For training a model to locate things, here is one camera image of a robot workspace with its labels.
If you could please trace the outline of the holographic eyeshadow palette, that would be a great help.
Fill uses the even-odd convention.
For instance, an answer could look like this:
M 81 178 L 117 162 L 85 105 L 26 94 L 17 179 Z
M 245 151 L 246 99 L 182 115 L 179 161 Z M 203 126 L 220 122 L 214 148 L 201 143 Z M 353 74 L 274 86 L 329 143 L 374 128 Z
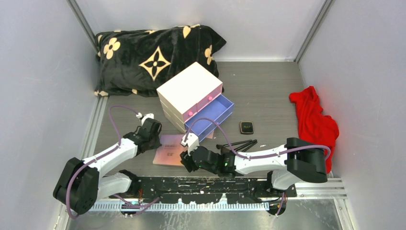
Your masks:
M 161 146 L 156 149 L 153 164 L 167 166 L 183 166 L 180 154 L 187 150 L 180 144 L 183 135 L 162 135 Z

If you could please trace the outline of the black square compact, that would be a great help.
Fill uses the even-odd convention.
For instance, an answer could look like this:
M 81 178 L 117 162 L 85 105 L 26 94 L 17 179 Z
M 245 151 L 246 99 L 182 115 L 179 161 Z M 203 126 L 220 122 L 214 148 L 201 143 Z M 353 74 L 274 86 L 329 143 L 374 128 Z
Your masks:
M 251 135 L 254 133 L 254 124 L 251 121 L 240 122 L 240 134 Z

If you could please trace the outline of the blue drawer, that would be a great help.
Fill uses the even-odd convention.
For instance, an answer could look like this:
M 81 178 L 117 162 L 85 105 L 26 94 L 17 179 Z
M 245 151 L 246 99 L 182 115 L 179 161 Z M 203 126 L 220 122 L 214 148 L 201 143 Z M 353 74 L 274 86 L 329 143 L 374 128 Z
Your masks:
M 188 130 L 190 126 L 199 118 L 209 118 L 217 124 L 224 122 L 234 111 L 234 103 L 222 94 L 215 98 L 205 108 L 199 111 L 194 117 L 185 123 L 185 128 Z M 198 121 L 191 129 L 200 141 L 203 141 L 217 128 L 208 120 Z

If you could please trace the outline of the white pink drawer organizer box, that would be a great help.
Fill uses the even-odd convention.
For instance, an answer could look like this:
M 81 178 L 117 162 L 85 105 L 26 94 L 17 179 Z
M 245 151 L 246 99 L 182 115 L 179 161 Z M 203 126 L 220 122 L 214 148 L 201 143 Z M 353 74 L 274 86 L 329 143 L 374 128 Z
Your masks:
M 179 74 L 158 87 L 157 93 L 165 117 L 182 133 L 186 133 L 185 123 L 205 108 L 219 95 L 223 95 L 223 83 L 195 62 Z M 199 118 L 188 129 L 200 120 Z

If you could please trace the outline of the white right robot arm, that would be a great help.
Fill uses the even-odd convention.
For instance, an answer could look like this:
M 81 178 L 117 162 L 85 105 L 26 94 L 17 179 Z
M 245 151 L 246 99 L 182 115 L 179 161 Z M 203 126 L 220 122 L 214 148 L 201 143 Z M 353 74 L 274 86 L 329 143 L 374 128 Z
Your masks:
M 198 169 L 225 178 L 268 171 L 271 180 L 266 191 L 277 197 L 297 182 L 325 183 L 327 181 L 326 160 L 331 149 L 325 145 L 314 145 L 298 138 L 288 138 L 286 144 L 256 152 L 215 153 L 200 145 L 196 136 L 184 136 L 181 145 L 187 149 L 181 153 L 181 163 L 188 172 Z

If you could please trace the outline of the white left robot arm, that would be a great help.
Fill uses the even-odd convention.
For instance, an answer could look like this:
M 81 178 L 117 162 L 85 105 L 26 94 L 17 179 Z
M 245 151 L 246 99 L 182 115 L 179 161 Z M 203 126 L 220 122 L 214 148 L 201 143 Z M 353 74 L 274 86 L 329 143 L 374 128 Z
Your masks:
M 124 161 L 159 148 L 161 129 L 162 124 L 147 114 L 136 131 L 123 135 L 113 146 L 83 160 L 71 158 L 53 190 L 53 197 L 69 211 L 82 215 L 100 199 L 119 194 L 128 198 L 139 195 L 141 183 L 134 173 L 128 170 L 110 176 L 107 173 Z

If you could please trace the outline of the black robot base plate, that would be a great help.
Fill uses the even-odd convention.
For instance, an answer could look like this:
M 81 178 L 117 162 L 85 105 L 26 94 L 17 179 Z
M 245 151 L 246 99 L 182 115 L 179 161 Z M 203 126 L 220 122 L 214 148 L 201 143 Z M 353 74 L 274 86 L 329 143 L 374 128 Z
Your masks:
M 294 185 L 286 191 L 274 189 L 270 178 L 239 177 L 139 177 L 137 190 L 122 198 L 138 198 L 150 202 L 158 198 L 160 203 L 216 204 L 224 198 L 227 204 L 256 204 L 273 201 L 285 195 L 296 197 Z

